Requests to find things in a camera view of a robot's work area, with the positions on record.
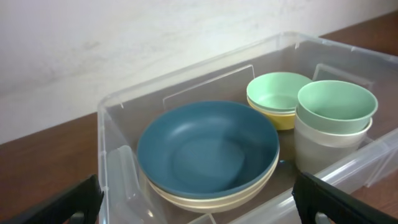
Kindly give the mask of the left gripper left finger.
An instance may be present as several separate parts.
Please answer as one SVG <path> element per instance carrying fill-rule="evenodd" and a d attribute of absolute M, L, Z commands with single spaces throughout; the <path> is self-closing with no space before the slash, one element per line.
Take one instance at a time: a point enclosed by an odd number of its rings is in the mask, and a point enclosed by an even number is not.
<path fill-rule="evenodd" d="M 95 224 L 104 198 L 98 176 L 93 174 L 1 224 Z"/>

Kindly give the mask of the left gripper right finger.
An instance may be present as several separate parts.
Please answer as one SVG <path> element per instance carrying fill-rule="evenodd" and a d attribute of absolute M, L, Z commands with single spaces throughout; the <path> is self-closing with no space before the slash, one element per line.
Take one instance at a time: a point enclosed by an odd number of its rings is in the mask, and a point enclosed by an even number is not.
<path fill-rule="evenodd" d="M 314 224 L 322 213 L 335 223 L 397 224 L 397 219 L 353 198 L 307 172 L 297 176 L 292 195 L 304 224 Z"/>

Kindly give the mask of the grey plastic cup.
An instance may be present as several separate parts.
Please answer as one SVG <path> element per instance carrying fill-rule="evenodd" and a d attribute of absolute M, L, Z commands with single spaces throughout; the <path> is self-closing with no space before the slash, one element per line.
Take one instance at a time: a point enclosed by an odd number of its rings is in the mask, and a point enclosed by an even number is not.
<path fill-rule="evenodd" d="M 360 145 L 328 147 L 304 137 L 294 128 L 295 163 L 299 170 L 316 174 L 342 158 L 354 153 Z"/>

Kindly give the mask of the yellow bowl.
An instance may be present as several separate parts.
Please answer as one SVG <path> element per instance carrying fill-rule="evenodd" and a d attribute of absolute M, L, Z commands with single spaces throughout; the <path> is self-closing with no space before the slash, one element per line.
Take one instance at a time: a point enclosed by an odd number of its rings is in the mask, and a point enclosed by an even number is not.
<path fill-rule="evenodd" d="M 259 106 L 256 106 L 252 100 L 247 98 L 249 106 L 262 113 L 265 117 L 270 119 L 271 123 L 274 125 L 276 130 L 278 131 L 283 131 L 283 130 L 290 130 L 294 129 L 295 126 L 295 111 L 289 111 L 289 112 L 274 112 L 274 111 L 269 111 L 265 110 L 263 108 L 260 108 Z"/>

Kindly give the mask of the mint green plastic cup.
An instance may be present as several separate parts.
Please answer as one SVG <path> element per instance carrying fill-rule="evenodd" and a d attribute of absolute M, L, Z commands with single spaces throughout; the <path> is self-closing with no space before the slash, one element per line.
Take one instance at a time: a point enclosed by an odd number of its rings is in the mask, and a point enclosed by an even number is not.
<path fill-rule="evenodd" d="M 377 109 L 377 98 L 350 82 L 316 81 L 298 92 L 298 117 L 308 126 L 326 133 L 357 133 L 368 125 Z"/>

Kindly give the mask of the mint green bowl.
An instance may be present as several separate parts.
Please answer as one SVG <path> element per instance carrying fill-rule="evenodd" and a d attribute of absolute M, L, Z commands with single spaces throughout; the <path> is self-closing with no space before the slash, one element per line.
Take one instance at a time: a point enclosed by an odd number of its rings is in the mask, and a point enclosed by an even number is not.
<path fill-rule="evenodd" d="M 272 72 L 251 80 L 247 97 L 255 104 L 276 111 L 290 111 L 298 103 L 298 92 L 313 80 L 298 73 Z"/>

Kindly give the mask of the dark blue plate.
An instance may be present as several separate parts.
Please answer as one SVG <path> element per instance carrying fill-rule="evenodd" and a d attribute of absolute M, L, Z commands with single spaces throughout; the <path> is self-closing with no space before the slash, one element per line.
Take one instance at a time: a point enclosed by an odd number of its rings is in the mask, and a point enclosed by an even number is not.
<path fill-rule="evenodd" d="M 190 103 L 146 127 L 137 160 L 147 178 L 179 197 L 208 199 L 243 190 L 279 155 L 279 137 L 260 112 L 233 101 Z"/>

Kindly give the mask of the cream plastic cup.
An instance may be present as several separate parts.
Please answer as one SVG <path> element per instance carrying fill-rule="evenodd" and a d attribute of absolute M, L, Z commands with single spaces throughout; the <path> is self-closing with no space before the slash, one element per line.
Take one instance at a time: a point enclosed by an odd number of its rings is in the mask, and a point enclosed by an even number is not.
<path fill-rule="evenodd" d="M 319 131 L 307 125 L 299 116 L 299 112 L 295 110 L 295 130 L 306 138 L 309 138 L 317 144 L 321 144 L 328 147 L 348 147 L 353 145 L 360 145 L 367 135 L 367 131 L 373 125 L 373 119 L 370 119 L 367 126 L 352 134 L 332 134 Z"/>

